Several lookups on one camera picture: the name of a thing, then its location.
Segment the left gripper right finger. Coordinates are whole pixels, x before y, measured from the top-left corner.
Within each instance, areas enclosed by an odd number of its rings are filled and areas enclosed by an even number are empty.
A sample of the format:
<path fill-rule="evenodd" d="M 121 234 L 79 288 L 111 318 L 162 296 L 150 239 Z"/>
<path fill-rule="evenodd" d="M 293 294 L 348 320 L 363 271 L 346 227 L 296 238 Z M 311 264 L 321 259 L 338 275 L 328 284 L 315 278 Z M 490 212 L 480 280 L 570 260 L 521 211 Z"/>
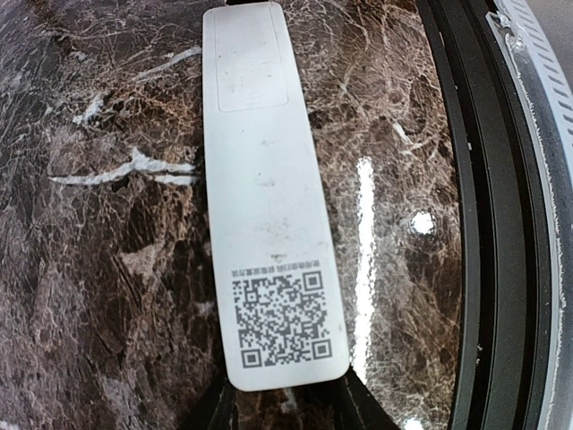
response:
<path fill-rule="evenodd" d="M 353 369 L 342 381 L 342 428 L 399 430 Z"/>

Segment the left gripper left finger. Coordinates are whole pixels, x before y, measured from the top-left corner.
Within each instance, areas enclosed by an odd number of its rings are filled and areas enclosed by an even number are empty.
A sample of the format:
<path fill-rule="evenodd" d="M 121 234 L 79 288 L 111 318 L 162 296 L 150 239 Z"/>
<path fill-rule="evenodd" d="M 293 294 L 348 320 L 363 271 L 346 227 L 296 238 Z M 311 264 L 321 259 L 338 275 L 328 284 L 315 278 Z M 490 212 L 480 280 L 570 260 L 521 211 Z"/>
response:
<path fill-rule="evenodd" d="M 218 374 L 195 406 L 184 415 L 181 430 L 235 429 L 235 387 Z"/>

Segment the white remote control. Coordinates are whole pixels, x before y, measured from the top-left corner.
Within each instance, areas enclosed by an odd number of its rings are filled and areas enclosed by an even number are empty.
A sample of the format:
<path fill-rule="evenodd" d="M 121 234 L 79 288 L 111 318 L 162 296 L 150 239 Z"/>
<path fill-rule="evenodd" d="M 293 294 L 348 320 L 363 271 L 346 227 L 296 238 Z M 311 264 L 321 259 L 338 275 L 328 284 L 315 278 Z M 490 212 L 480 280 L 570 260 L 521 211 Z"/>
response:
<path fill-rule="evenodd" d="M 215 26 L 202 21 L 204 154 L 218 314 L 240 391 L 322 383 L 349 367 L 343 301 L 311 127 L 281 6 L 288 102 L 223 112 Z"/>

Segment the white battery cover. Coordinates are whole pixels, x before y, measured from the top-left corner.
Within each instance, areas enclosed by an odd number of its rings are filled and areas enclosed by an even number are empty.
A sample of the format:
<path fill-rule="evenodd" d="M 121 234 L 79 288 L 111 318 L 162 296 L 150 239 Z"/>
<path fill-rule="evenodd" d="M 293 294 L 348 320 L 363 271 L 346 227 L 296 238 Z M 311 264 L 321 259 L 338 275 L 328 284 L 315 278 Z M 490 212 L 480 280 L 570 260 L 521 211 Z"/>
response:
<path fill-rule="evenodd" d="M 218 104 L 223 112 L 288 102 L 272 4 L 240 4 L 213 12 Z"/>

